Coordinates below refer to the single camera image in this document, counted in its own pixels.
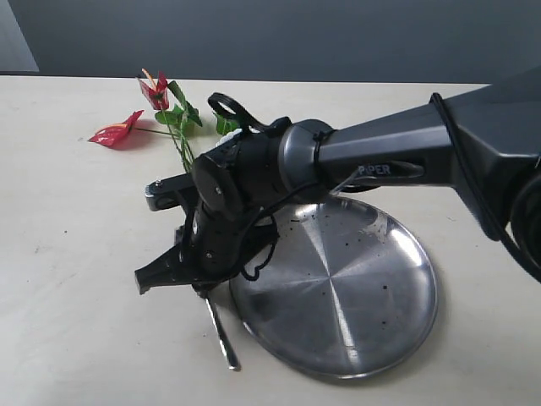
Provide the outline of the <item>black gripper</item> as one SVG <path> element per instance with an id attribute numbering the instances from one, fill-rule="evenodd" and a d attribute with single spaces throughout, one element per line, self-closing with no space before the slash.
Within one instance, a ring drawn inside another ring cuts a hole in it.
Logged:
<path id="1" fill-rule="evenodd" d="M 193 211 L 199 194 L 191 173 L 158 179 L 145 186 L 151 211 L 181 206 Z M 221 283 L 237 276 L 244 267 L 279 237 L 273 216 L 259 220 L 250 211 L 230 221 L 199 206 L 189 241 L 172 247 L 134 272 L 140 295 L 151 288 Z"/>

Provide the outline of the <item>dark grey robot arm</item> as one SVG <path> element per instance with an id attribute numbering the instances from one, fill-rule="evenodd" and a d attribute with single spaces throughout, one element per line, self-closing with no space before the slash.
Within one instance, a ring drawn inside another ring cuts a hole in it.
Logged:
<path id="1" fill-rule="evenodd" d="M 289 203 L 409 185 L 454 189 L 485 235 L 539 278 L 539 69 L 451 98 L 434 93 L 425 105 L 344 129 L 286 117 L 263 124 L 222 93 L 208 102 L 239 131 L 189 173 L 146 188 L 152 211 L 179 206 L 185 222 L 175 245 L 135 272 L 141 293 L 202 292 L 244 274 L 278 240 L 264 219 Z"/>

